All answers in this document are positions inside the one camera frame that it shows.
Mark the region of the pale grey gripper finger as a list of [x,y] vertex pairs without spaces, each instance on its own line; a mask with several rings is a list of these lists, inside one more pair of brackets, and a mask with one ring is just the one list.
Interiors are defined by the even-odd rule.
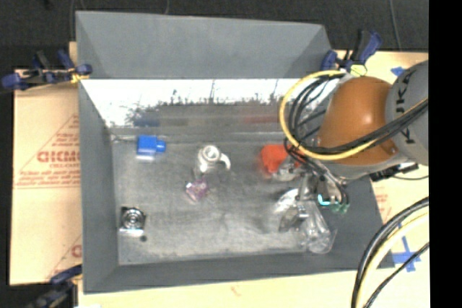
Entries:
[[298,229],[308,218],[308,211],[304,206],[290,206],[282,215],[279,223],[280,232],[288,232],[291,228]]

